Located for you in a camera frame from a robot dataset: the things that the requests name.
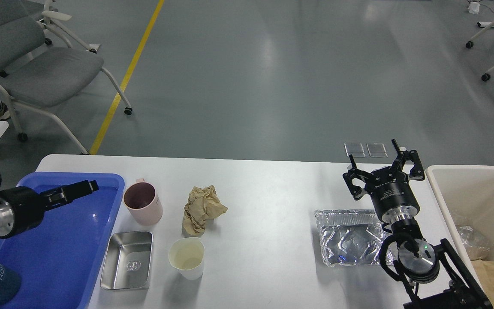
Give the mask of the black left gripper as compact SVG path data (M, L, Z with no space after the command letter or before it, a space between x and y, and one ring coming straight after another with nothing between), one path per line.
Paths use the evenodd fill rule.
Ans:
M96 181L80 181L43 192L26 186L0 191L0 238L8 239L40 225L45 211L99 190Z

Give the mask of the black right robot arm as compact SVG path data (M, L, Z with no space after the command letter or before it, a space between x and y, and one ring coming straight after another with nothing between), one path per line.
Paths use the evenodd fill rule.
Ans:
M447 239L438 245L427 242L415 217L419 203L410 181L425 179L423 165L415 149L408 150L392 139L397 156L390 166L372 172L358 168L349 154L351 166L343 179L358 201L369 195L383 229L389 235L378 253L382 269L403 284L410 302L406 309L491 309L492 303ZM450 277L449 287L433 296L419 297L420 284L437 279L441 268Z

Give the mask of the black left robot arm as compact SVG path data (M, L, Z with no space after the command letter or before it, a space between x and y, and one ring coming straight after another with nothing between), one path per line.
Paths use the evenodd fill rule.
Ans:
M18 186L0 189L0 239L8 239L40 225L45 213L98 191L96 181L80 181L44 192Z

